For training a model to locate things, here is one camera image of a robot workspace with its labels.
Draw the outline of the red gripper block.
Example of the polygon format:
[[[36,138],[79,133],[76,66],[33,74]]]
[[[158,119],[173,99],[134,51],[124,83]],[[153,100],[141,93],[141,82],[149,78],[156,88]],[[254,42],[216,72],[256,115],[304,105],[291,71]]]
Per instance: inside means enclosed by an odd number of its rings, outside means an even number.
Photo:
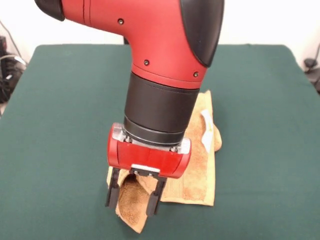
[[[114,123],[110,129],[107,142],[107,162],[113,167],[105,207],[115,208],[118,203],[120,187],[118,185],[120,169],[137,172],[145,171],[157,174],[157,184],[150,194],[146,215],[154,216],[158,212],[159,203],[166,186],[167,179],[180,178],[190,162],[192,143],[189,138],[184,137],[182,141],[171,151],[168,146],[148,145],[127,138],[120,123]]]

